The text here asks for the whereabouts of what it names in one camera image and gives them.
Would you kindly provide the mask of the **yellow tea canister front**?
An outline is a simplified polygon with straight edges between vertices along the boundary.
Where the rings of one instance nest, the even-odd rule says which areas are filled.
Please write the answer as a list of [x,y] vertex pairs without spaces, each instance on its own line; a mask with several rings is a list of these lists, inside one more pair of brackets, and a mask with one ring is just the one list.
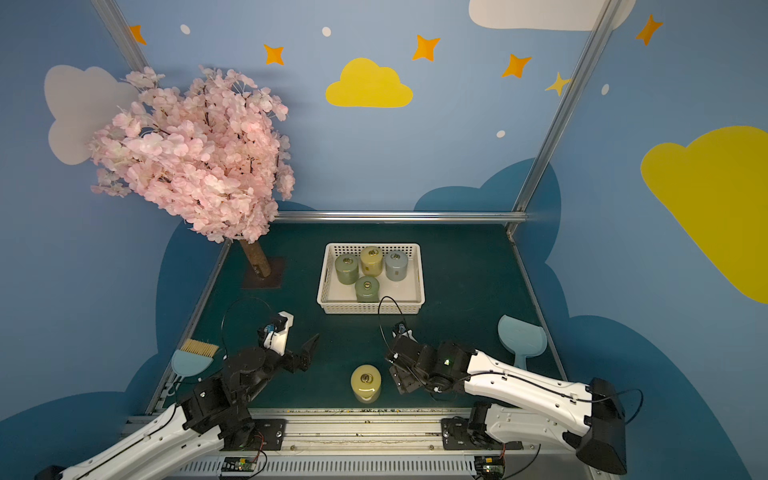
[[375,402],[380,396],[382,377],[373,365],[360,365],[352,373],[350,385],[354,396],[364,404]]

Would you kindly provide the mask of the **green tea canister front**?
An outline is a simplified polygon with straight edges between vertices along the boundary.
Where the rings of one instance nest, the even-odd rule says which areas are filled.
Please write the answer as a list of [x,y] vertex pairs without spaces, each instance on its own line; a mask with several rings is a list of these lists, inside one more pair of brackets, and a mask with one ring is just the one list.
[[355,282],[356,301],[374,303],[379,301],[380,283],[376,277],[362,276]]

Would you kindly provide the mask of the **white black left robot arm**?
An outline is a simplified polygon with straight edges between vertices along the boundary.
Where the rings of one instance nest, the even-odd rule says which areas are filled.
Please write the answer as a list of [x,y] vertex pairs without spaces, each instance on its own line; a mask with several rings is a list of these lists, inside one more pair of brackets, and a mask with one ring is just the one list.
[[199,456],[246,446],[257,437],[249,405],[282,370],[306,371],[319,336],[299,353],[264,346],[240,350],[156,419],[101,453],[70,467],[50,465],[37,479],[163,479]]

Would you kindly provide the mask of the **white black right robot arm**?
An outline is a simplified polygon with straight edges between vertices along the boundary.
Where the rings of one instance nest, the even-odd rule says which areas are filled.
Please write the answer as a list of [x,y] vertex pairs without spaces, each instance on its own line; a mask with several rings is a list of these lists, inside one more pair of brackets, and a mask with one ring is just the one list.
[[539,414],[556,428],[554,439],[586,465],[615,475],[628,472],[625,409],[620,393],[604,379],[567,383],[454,342],[434,348],[403,334],[388,347],[387,361],[402,394],[456,391]]

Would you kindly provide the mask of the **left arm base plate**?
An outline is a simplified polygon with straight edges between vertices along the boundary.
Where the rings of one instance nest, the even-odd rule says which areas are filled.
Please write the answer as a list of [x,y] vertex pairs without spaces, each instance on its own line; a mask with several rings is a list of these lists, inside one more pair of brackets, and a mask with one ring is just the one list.
[[224,439],[224,451],[279,451],[285,437],[287,421],[251,419]]

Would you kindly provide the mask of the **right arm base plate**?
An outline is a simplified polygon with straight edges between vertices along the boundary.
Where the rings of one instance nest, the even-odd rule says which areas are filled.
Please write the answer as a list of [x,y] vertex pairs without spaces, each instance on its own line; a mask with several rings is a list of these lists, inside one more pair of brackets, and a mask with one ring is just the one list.
[[473,428],[473,423],[463,417],[449,417],[440,420],[441,438],[445,450],[523,450],[521,441],[506,444],[493,439],[482,429]]

